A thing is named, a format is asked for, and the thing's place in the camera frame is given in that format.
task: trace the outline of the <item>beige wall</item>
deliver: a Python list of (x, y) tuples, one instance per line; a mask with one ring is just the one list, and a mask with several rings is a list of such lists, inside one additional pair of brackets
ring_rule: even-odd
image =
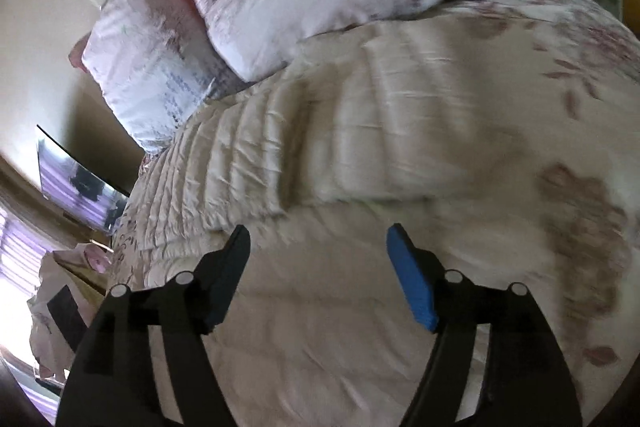
[(137, 177), (142, 150), (66, 58), (98, 14), (88, 0), (0, 0), (0, 155), (36, 186), (37, 124), (109, 181)]

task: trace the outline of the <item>flat screen tv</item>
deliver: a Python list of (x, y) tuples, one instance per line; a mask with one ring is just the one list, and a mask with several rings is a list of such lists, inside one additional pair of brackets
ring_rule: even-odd
[(126, 195), (82, 167), (40, 127), (36, 133), (44, 197), (91, 229), (113, 234)]

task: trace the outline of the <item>tv screen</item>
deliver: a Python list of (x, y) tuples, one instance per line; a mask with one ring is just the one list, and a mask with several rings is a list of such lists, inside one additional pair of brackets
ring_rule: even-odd
[(44, 197), (88, 227), (113, 234), (128, 198), (82, 167), (40, 127), (36, 133)]

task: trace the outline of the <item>white screw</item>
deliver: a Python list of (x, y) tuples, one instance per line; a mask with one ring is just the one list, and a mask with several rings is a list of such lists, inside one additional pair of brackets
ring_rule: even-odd
[(529, 293), (529, 289), (521, 282), (516, 282), (511, 285), (511, 291), (519, 297), (524, 297)]
[(177, 276), (175, 276), (175, 282), (182, 286), (186, 286), (193, 281), (193, 273), (191, 272), (180, 272)]
[(111, 288), (111, 296), (112, 297), (122, 297), (127, 293), (127, 285), (126, 284), (116, 284), (113, 288)]
[(453, 284), (459, 284), (464, 279), (462, 273), (460, 273), (458, 270), (447, 270), (444, 274), (444, 278), (448, 282)]

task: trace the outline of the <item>comforter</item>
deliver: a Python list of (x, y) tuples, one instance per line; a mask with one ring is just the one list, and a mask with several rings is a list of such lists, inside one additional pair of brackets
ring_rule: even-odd
[[(434, 340), (386, 256), (399, 222), (476, 283), (529, 286), (589, 420), (640, 349), (639, 72), (640, 43), (590, 0), (465, 2), (311, 38), (152, 163), (111, 281), (161, 285), (243, 223), (250, 260), (203, 338), (239, 425), (398, 425)], [(479, 328), (460, 417), (487, 341)]]

